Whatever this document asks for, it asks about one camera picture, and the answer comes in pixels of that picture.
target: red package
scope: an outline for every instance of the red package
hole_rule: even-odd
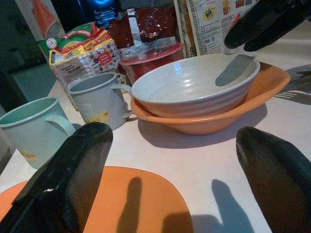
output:
[[[142,42],[152,42],[157,39],[176,37],[176,14],[174,7],[142,7],[135,8],[136,20]],[[118,49],[134,45],[129,17],[112,20],[109,33]]]

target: bowl rim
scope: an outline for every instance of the bowl rim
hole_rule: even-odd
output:
[[[266,63],[261,63],[265,67],[273,67],[274,69],[278,69],[283,73],[283,80],[273,89],[264,92],[253,99],[242,103],[241,105],[235,107],[234,109],[231,109],[225,113],[221,113],[218,115],[213,115],[213,116],[207,116],[207,117],[200,117],[200,118],[165,118],[165,117],[159,117],[159,116],[148,116],[144,112],[148,112],[137,100],[134,98],[131,99],[131,107],[134,112],[134,114],[146,121],[150,122],[155,122],[155,123],[164,123],[164,124],[194,124],[194,123],[203,123],[203,122],[209,122],[209,121],[214,121],[214,120],[221,120],[221,119],[226,119],[226,118],[231,118],[231,117],[237,117],[241,116],[257,107],[260,105],[264,104],[266,101],[271,99],[274,95],[279,93],[291,80],[290,75],[282,70],[281,68],[278,68],[276,66],[266,64]]]
[[[195,102],[195,101],[201,101],[201,100],[208,100],[208,99],[211,99],[211,98],[214,98],[214,97],[217,97],[217,96],[220,96],[220,95],[225,95],[227,94],[228,92],[231,92],[235,89],[238,89],[239,87],[249,83],[250,81],[252,81],[256,76],[257,74],[259,73],[260,71],[260,62],[256,59],[256,58],[253,58],[253,61],[252,62],[255,62],[256,64],[256,69],[255,71],[246,79],[244,79],[242,82],[234,85],[234,86],[231,86],[225,90],[222,90],[222,91],[218,91],[218,92],[215,92],[213,94],[209,94],[209,95],[205,95],[205,96],[202,96],[202,97],[199,97],[199,98],[195,98],[195,99],[190,99],[190,100],[181,100],[181,101],[158,101],[158,100],[144,100],[143,98],[138,98],[137,95],[135,95],[135,90],[136,89],[139,89],[137,86],[142,82],[141,80],[143,79],[146,79],[147,75],[150,75],[153,71],[155,70],[160,70],[160,69],[164,69],[165,67],[168,67],[168,66],[172,66],[173,64],[175,63],[178,63],[178,62],[184,62],[184,61],[187,61],[187,60],[190,60],[190,59],[200,59],[202,57],[212,57],[212,56],[237,56],[238,54],[207,54],[207,55],[203,55],[203,56],[196,56],[196,57],[191,57],[191,58],[185,58],[185,59],[182,59],[182,60],[178,60],[178,61],[175,61],[175,62],[172,62],[172,63],[168,63],[168,64],[165,64],[161,67],[158,67],[156,69],[153,69],[147,73],[145,73],[143,76],[141,76],[137,81],[135,81],[135,83],[133,84],[132,86],[132,95],[135,99],[141,101],[141,102],[145,102],[145,103],[154,103],[154,104],[181,104],[181,103],[191,103],[191,102]]]

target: kitchen counter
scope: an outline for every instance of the kitchen counter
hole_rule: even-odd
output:
[[[284,69],[311,64],[310,56],[275,50],[262,50],[258,59]],[[49,96],[60,98],[69,120],[84,123],[58,82]],[[311,160],[310,116],[308,105],[272,98],[230,128],[205,136],[183,135],[132,116],[114,131],[106,165],[143,169],[170,181],[185,199],[196,233],[269,233],[237,159],[236,132],[254,126],[292,142]],[[28,180],[34,172],[16,151],[0,176],[0,192]]]

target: white ceramic bowl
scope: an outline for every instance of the white ceramic bowl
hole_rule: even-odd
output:
[[[260,70],[256,59],[244,57],[248,65],[236,66],[245,68],[235,80],[216,85],[217,78],[236,56],[205,55],[161,66],[141,76],[132,87],[132,95],[159,117],[205,117],[223,113],[242,101]],[[225,73],[236,72],[226,69]]]

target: orange bowl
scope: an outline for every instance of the orange bowl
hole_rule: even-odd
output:
[[[210,134],[228,128],[243,114],[261,106],[280,92],[290,81],[291,77],[284,70],[261,63],[258,76],[255,78],[248,94],[234,109],[208,117],[201,118],[162,118],[147,111],[137,100],[132,98],[132,111],[142,120],[162,123],[186,134]]]

